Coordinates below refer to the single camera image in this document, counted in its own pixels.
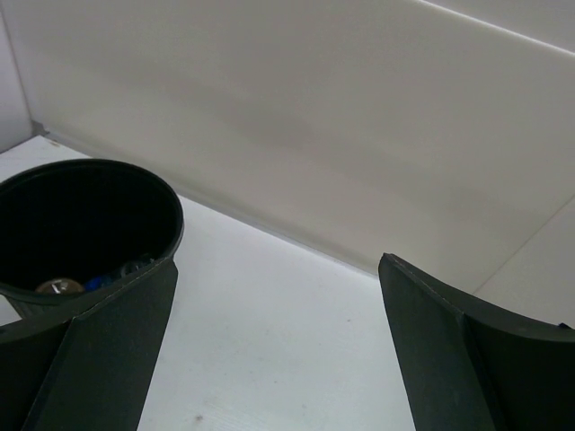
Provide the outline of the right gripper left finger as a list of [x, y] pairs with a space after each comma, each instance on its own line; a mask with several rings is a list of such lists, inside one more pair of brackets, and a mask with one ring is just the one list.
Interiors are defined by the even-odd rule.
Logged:
[[163, 259], [1, 328], [3, 430], [135, 430], [178, 270]]

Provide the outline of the orange juice bottle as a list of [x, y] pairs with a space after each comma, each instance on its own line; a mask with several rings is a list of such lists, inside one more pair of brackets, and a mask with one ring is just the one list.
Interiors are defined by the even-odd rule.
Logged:
[[43, 295], [76, 295], [84, 292], [84, 287], [70, 278], [54, 278], [35, 288], [35, 292]]

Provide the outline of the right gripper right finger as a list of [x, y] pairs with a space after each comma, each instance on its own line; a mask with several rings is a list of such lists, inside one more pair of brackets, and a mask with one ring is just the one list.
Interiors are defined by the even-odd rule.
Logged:
[[384, 254], [385, 313], [418, 430], [572, 430], [574, 329], [510, 312]]

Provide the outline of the clear bottle blue label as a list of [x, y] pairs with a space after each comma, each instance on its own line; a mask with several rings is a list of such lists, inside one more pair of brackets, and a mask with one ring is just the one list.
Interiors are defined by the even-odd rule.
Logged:
[[128, 275], [139, 271], [151, 265], [155, 259], [150, 255], [142, 255], [137, 259], [133, 259], [123, 263], [120, 267], [96, 277], [91, 278], [83, 284], [85, 292], [92, 292], [102, 287], [109, 286], [115, 281], [127, 277]]

